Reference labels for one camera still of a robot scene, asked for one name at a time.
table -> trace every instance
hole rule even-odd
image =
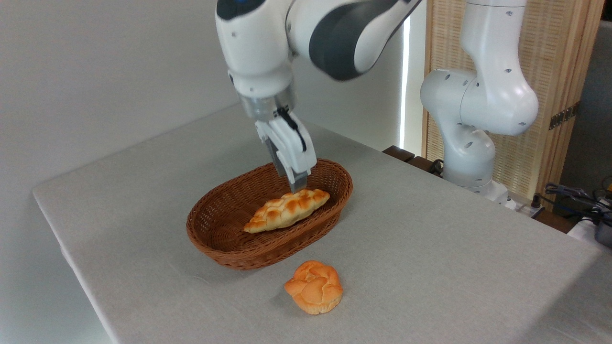
[[[612,342],[612,257],[355,141],[307,125],[354,192],[325,237],[233,271],[185,232],[195,202],[269,161],[239,105],[34,189],[117,343]],[[345,293],[310,316],[283,284],[306,260]]]

wicker basket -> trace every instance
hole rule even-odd
[[[318,159],[308,189],[329,192],[329,200],[291,227],[250,234],[243,231],[265,202],[289,192],[286,177],[269,163],[212,189],[187,217],[189,239],[217,263],[251,270],[277,263],[321,239],[340,218],[353,190],[353,180],[339,164]]]

golden brown bread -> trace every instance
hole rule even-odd
[[[244,225],[244,231],[259,233],[289,227],[308,217],[328,199],[329,193],[319,189],[305,189],[295,194],[286,193],[281,198],[270,200],[259,208],[251,221]]]
[[[293,278],[285,283],[285,291],[306,313],[317,315],[332,310],[342,298],[338,272],[316,260],[300,265]]]

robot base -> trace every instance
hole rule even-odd
[[[499,203],[512,210],[515,210],[517,207],[516,202],[514,202],[508,196],[508,189],[494,180],[489,181],[483,186],[466,187],[465,189],[477,193],[488,200],[494,201],[495,203]]]

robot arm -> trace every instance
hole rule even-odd
[[[444,179],[501,204],[507,189],[492,180],[495,146],[486,132],[519,135],[538,112],[518,60],[526,2],[468,0],[461,45],[476,73],[434,70],[421,87],[444,140]]]
[[[376,63],[420,0],[218,0],[217,33],[229,77],[292,192],[316,164],[308,131],[292,113],[291,61],[302,55],[336,80]]]

